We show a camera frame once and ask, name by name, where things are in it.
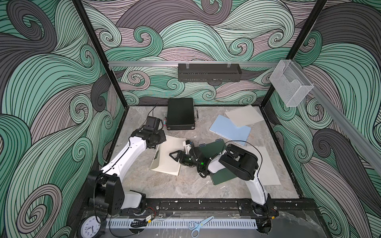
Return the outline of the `beige spiral notebook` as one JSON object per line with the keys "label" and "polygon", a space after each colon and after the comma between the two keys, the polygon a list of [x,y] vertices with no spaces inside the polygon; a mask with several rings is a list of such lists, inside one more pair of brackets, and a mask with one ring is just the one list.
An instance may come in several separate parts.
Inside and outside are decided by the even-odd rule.
{"label": "beige spiral notebook", "polygon": [[166,136],[166,141],[157,146],[150,170],[177,176],[181,164],[176,162],[170,153],[184,151],[185,141],[185,138]]}

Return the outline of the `dark green spiral notebook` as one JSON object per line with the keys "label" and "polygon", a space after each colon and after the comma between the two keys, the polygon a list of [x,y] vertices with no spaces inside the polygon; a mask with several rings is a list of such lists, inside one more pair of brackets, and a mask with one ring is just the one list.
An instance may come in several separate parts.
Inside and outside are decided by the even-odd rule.
{"label": "dark green spiral notebook", "polygon": [[223,139],[218,139],[209,144],[201,144],[198,148],[202,154],[211,161],[208,169],[211,169],[209,175],[214,185],[224,183],[237,177],[219,162],[220,156],[225,149]]}

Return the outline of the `torn lined paper page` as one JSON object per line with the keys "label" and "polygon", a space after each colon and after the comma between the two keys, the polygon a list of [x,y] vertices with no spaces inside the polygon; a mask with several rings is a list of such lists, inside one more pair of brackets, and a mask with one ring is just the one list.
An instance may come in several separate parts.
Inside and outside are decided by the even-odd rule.
{"label": "torn lined paper page", "polygon": [[251,105],[227,111],[225,114],[237,127],[253,125],[264,120],[260,109]]}

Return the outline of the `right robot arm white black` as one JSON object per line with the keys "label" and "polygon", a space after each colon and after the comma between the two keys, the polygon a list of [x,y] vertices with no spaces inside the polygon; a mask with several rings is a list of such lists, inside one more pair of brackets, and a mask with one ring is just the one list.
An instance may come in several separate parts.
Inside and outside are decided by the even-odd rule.
{"label": "right robot arm white black", "polygon": [[174,151],[168,155],[177,163],[191,168],[195,167],[202,178],[227,169],[245,181],[254,204],[265,206],[267,192],[259,179],[262,163],[258,163],[259,159],[256,154],[234,145],[234,143],[234,140],[226,142],[222,151],[214,157],[206,157],[191,142],[186,142],[183,150]]}

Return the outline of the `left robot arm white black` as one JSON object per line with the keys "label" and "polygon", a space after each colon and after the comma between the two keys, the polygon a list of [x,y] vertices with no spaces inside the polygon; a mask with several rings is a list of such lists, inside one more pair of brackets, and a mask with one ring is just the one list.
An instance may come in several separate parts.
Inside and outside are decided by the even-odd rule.
{"label": "left robot arm white black", "polygon": [[126,146],[114,159],[87,176],[86,196],[88,206],[94,212],[114,216],[128,211],[138,214],[145,211],[146,195],[133,190],[125,191],[122,181],[140,154],[166,141],[163,127],[161,119],[148,116],[145,124],[131,133]]}

